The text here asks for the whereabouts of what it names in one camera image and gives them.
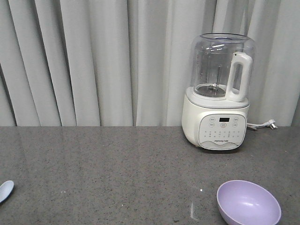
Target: plastic bowl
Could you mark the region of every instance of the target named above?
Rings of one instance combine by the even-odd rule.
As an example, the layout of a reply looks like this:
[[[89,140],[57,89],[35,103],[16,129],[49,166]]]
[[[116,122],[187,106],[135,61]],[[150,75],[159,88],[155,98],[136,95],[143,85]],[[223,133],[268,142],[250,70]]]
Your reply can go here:
[[[281,209],[274,196],[245,180],[231,180],[217,190],[217,203],[229,225],[276,225]]]

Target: control panel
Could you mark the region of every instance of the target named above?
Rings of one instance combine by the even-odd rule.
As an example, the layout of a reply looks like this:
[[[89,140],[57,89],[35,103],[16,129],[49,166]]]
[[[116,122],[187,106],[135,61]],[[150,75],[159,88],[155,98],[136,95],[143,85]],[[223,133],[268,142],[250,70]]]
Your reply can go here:
[[[200,121],[199,144],[215,150],[236,148],[243,142],[246,128],[246,118],[242,115],[207,115]]]

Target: brand logo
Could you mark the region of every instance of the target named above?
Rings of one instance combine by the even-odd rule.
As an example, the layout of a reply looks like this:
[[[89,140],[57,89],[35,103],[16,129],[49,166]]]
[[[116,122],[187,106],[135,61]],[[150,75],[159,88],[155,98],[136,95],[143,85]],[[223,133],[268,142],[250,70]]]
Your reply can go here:
[[[215,140],[215,142],[228,142],[228,140]]]

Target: power cord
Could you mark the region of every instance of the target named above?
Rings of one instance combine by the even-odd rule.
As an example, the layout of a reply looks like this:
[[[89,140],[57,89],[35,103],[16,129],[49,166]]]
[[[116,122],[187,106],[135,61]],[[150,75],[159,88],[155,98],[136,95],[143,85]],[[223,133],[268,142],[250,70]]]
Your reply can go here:
[[[265,122],[263,124],[247,123],[247,127],[250,128],[251,130],[257,130],[257,129],[260,129],[260,128],[267,128],[267,127],[274,130],[274,129],[278,128],[275,123],[276,123],[275,120],[269,120],[268,122]]]

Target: blender jar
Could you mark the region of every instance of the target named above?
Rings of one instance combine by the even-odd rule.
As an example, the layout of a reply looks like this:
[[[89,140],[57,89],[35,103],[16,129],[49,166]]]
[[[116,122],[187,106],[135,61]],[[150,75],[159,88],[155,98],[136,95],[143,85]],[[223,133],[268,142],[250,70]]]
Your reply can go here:
[[[255,52],[254,41],[244,35],[208,33],[193,42],[192,86],[203,97],[246,97]]]

